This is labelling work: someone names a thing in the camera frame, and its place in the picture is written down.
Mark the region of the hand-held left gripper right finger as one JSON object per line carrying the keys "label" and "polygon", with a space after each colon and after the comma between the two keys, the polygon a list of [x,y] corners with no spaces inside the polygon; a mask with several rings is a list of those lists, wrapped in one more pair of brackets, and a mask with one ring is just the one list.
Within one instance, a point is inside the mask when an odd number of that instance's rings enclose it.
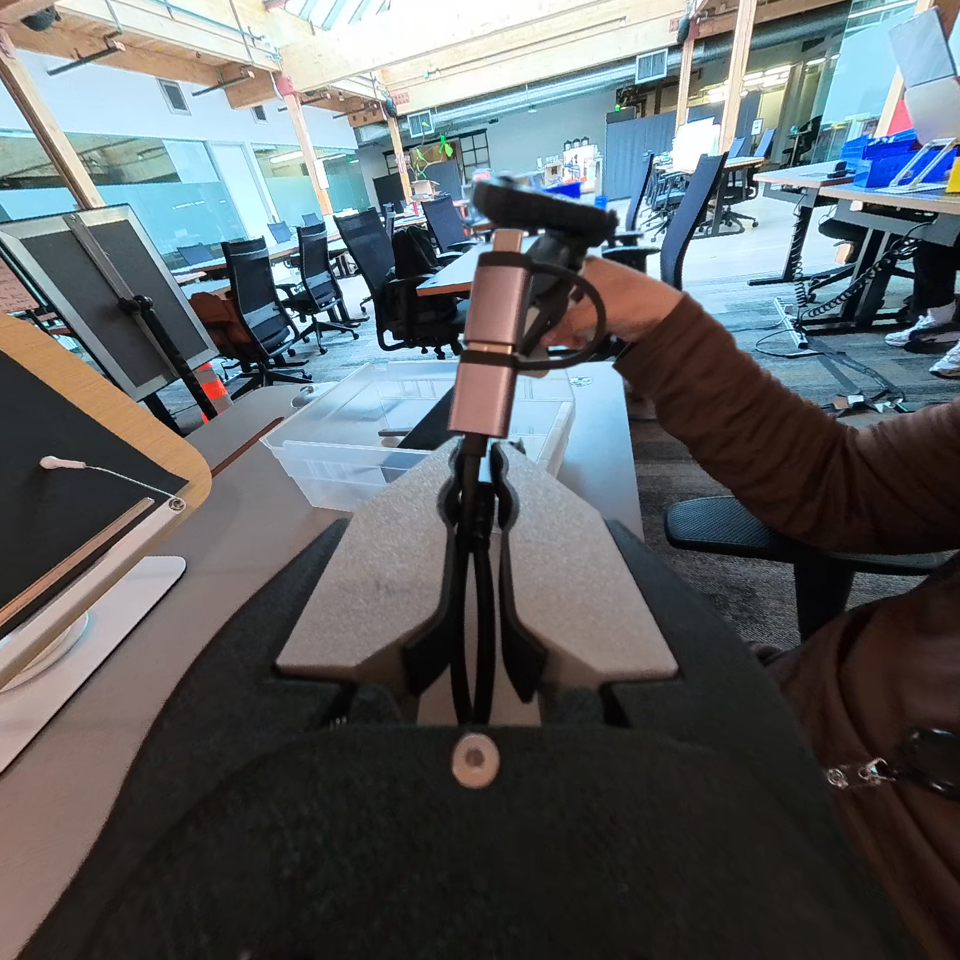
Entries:
{"label": "hand-held left gripper right finger", "polygon": [[601,513],[508,442],[490,450],[502,660],[521,700],[674,679],[678,662]]}

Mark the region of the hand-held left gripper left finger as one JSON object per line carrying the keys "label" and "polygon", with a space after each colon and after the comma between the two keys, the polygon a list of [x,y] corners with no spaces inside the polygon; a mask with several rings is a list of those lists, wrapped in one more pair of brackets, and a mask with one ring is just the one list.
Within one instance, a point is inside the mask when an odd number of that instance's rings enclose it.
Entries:
{"label": "hand-held left gripper left finger", "polygon": [[457,547],[452,438],[354,511],[275,662],[289,677],[422,694],[444,673]]}

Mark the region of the grey metal usb adapter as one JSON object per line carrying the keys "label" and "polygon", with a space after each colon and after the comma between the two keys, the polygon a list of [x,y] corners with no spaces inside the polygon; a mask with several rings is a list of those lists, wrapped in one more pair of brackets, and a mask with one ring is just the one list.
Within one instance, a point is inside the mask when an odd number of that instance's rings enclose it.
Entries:
{"label": "grey metal usb adapter", "polygon": [[[581,275],[590,243],[546,229],[498,227],[474,271],[465,325],[464,362],[541,376],[594,358],[610,340],[607,311],[594,284]],[[593,319],[582,345],[550,352],[546,334],[557,330],[573,301],[588,304]]]}

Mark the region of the clear plastic divided bin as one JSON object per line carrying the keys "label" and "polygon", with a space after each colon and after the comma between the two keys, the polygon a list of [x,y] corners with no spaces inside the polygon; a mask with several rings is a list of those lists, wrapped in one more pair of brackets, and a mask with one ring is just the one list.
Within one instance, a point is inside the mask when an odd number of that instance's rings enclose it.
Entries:
{"label": "clear plastic divided bin", "polygon": [[[369,363],[273,428],[262,444],[316,508],[352,512],[423,462],[445,443],[439,437],[402,441],[453,388],[455,361]],[[557,477],[575,419],[574,392],[563,370],[522,376],[513,400],[511,443]]]}

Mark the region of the short black cable grey plug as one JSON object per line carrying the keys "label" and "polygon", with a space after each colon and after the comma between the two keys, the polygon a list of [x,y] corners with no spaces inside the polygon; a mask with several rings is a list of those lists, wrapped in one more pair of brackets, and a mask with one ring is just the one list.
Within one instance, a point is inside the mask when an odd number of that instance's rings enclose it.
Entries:
{"label": "short black cable grey plug", "polygon": [[[509,355],[469,350],[462,354],[455,380],[449,429],[461,436],[454,461],[456,507],[452,574],[453,638],[451,690],[462,725],[489,722],[497,670],[497,594],[490,558],[496,496],[481,483],[489,440],[508,436],[516,377]],[[469,680],[466,599],[473,572],[476,596],[474,681]]]}

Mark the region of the person's right hand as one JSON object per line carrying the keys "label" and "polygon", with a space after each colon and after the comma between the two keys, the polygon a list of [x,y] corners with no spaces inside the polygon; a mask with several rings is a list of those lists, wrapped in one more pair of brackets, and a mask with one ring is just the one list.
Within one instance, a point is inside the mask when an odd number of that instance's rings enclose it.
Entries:
{"label": "person's right hand", "polygon": [[[666,283],[618,264],[589,256],[580,276],[598,293],[606,312],[605,331],[633,343],[663,321],[685,298]],[[599,330],[599,320],[588,296],[570,299],[567,310],[540,340],[544,348],[582,349]]]}

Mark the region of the green plant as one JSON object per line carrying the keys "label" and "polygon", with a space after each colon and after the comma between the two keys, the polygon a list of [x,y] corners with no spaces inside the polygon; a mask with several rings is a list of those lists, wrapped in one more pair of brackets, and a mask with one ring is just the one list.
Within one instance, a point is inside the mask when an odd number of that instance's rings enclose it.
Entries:
{"label": "green plant", "polygon": [[409,166],[415,180],[436,177],[436,174],[427,174],[429,168],[445,162],[456,162],[456,150],[444,135],[438,141],[411,146],[407,150]]}

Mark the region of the black mesh office chair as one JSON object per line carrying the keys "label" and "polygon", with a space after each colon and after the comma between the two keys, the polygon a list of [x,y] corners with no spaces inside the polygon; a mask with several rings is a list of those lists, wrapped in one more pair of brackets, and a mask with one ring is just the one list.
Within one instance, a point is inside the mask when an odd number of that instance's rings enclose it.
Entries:
{"label": "black mesh office chair", "polygon": [[[377,342],[385,352],[419,349],[445,359],[445,350],[458,356],[460,337],[466,325],[467,301],[462,294],[420,296],[419,286],[433,275],[397,280],[392,235],[380,222],[378,212],[335,217],[335,223],[366,283],[373,304]],[[450,265],[456,252],[438,254],[440,268]]]}
{"label": "black mesh office chair", "polygon": [[706,217],[727,159],[726,151],[700,157],[664,234],[658,256],[660,279],[677,291],[683,289],[683,266],[690,242]]}
{"label": "black mesh office chair", "polygon": [[348,333],[354,340],[360,320],[350,317],[341,287],[330,264],[328,228],[324,222],[297,229],[299,282],[277,285],[283,291],[280,306],[288,325],[295,330],[293,314],[309,321],[304,330],[294,331],[294,341],[306,342],[311,334],[317,341],[318,353],[325,355],[325,331]]}
{"label": "black mesh office chair", "polygon": [[227,356],[238,361],[246,377],[246,384],[235,393],[235,398],[277,382],[298,386],[310,383],[308,373],[293,372],[306,364],[290,364],[285,358],[292,342],[292,329],[280,303],[265,240],[225,241],[221,249],[237,319],[226,333]]}

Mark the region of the black backpack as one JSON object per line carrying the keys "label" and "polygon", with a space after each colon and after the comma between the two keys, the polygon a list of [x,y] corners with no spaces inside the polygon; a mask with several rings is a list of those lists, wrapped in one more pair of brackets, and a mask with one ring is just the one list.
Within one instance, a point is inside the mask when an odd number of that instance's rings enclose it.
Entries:
{"label": "black backpack", "polygon": [[430,233],[420,224],[396,228],[391,235],[391,249],[394,259],[393,274],[398,281],[433,276],[441,270]]}

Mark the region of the black padded office chair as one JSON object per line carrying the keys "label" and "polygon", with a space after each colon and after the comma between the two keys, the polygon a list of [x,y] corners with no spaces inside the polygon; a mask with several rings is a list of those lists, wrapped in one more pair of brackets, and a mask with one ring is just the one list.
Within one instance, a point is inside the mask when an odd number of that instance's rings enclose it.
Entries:
{"label": "black padded office chair", "polygon": [[818,550],[774,531],[732,496],[678,502],[666,510],[663,526],[676,549],[790,566],[804,642],[845,612],[858,573],[926,577],[954,557]]}

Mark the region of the orange traffic cone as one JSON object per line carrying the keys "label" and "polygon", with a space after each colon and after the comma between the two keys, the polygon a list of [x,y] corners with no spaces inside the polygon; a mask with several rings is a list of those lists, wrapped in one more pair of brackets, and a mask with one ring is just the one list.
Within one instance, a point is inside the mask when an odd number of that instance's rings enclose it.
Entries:
{"label": "orange traffic cone", "polygon": [[205,363],[194,370],[194,375],[206,399],[216,411],[216,415],[227,411],[232,405],[232,399],[224,381],[211,363]]}

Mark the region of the white power strip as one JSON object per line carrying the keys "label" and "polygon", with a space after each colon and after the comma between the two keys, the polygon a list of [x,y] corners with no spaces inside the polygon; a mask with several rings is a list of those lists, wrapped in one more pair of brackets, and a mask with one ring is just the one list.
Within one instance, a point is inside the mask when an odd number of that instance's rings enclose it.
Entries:
{"label": "white power strip", "polygon": [[810,341],[802,324],[802,308],[792,299],[784,296],[778,296],[774,299],[774,307],[781,326],[786,330],[796,351],[802,354],[810,354]]}

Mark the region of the height-adjustable office desk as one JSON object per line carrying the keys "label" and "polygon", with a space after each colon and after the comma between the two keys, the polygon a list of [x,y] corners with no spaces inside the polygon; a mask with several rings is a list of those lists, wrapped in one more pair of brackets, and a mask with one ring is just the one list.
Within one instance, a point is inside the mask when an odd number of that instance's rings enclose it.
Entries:
{"label": "height-adjustable office desk", "polygon": [[805,321],[794,320],[796,330],[847,333],[869,330],[875,324],[893,325],[901,318],[895,309],[884,309],[891,271],[870,270],[894,250],[896,241],[910,238],[951,248],[959,233],[959,198],[941,185],[921,184],[917,192],[885,193],[877,188],[854,185],[849,174],[835,174],[830,163],[800,166],[758,174],[763,194],[773,199],[795,201],[797,222],[781,274],[751,279],[750,286],[798,284],[812,280],[800,266],[814,210],[834,206],[842,223],[866,230],[863,246],[855,259],[852,283],[863,282],[852,291],[838,311],[823,310]]}

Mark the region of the person's brown-clothed torso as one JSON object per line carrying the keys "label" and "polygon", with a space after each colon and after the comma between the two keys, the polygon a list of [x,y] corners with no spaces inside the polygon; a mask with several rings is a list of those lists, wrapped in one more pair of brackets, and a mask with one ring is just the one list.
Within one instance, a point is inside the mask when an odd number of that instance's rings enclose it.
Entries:
{"label": "person's brown-clothed torso", "polygon": [[[847,553],[958,552],[958,402],[866,429],[790,404],[724,480],[778,532]],[[919,586],[835,618],[774,662],[819,760],[904,767],[912,731],[958,735],[958,554]],[[958,757],[919,750],[916,779],[839,789],[853,845],[930,958],[958,958]]]}

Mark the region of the reddish brown bag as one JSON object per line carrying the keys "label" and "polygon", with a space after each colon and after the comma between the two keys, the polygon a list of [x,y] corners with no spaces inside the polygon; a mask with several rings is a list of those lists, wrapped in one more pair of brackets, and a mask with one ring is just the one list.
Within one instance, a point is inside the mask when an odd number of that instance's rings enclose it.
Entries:
{"label": "reddish brown bag", "polygon": [[201,324],[222,356],[249,359],[251,335],[228,290],[201,291],[189,297]]}

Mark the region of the wood-framed screen on stand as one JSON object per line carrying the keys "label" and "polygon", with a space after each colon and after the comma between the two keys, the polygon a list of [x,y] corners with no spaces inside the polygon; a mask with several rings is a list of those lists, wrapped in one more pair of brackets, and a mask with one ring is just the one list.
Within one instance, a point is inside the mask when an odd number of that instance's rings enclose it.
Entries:
{"label": "wood-framed screen on stand", "polygon": [[26,320],[2,315],[1,770],[186,572],[160,556],[204,457]]}

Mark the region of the blue plastic storage bin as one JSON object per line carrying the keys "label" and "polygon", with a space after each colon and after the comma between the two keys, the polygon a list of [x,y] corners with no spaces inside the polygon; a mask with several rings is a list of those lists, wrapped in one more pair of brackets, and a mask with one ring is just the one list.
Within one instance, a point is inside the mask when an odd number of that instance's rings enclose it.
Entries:
{"label": "blue plastic storage bin", "polygon": [[[883,137],[850,139],[841,148],[839,160],[852,172],[855,186],[880,189],[889,187],[895,176],[908,162],[915,160],[924,147],[925,144],[916,137],[916,130],[909,127]],[[925,186],[945,185],[958,158],[958,142],[954,142],[946,153],[941,152],[942,147],[943,144],[935,140],[930,150],[916,161],[909,176],[917,176],[930,162],[936,161],[921,182]]]}

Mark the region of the grey-framed board on tripod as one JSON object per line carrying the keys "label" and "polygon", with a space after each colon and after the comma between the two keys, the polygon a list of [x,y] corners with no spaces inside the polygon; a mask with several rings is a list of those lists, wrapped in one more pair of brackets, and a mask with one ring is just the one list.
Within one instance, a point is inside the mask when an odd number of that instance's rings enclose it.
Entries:
{"label": "grey-framed board on tripod", "polygon": [[157,413],[180,381],[219,412],[196,370],[218,355],[137,213],[126,203],[2,222],[2,255],[106,375]]}

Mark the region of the grey panel on stand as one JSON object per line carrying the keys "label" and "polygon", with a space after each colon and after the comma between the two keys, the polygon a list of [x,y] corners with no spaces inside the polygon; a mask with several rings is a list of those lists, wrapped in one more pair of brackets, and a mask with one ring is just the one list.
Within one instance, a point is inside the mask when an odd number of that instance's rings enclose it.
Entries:
{"label": "grey panel on stand", "polygon": [[894,27],[889,41],[920,144],[958,140],[958,71],[937,9],[926,9]]}

